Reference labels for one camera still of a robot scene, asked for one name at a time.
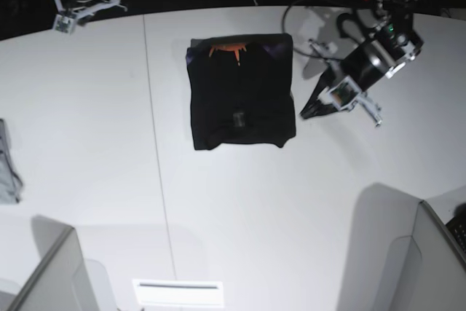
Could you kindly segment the grey folded cloth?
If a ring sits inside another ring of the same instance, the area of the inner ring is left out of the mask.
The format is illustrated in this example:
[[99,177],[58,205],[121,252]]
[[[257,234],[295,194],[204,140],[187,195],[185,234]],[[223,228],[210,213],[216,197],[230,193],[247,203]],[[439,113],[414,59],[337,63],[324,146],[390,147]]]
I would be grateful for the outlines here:
[[6,125],[1,119],[1,204],[18,204],[22,188],[23,182],[15,172],[9,153]]

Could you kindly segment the black T-shirt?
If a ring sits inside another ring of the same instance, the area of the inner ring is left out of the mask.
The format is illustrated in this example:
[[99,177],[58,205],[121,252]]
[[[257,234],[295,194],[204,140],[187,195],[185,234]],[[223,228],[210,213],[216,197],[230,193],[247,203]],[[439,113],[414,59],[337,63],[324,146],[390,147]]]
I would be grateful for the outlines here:
[[260,143],[282,148],[296,136],[290,35],[192,39],[186,69],[195,150]]

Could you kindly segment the black keyboard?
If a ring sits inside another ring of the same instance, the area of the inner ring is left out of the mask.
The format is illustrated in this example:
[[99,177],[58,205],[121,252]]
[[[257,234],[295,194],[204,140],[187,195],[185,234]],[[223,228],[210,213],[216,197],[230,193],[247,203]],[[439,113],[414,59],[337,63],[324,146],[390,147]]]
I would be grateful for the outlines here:
[[462,251],[466,252],[466,218],[465,215],[455,216],[446,224]]

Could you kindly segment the grey partition left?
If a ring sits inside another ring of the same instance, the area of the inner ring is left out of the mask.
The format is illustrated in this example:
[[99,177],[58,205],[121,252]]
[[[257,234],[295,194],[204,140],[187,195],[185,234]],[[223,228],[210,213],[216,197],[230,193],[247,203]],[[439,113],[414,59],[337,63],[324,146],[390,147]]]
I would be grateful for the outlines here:
[[66,227],[7,310],[99,310],[79,238]]

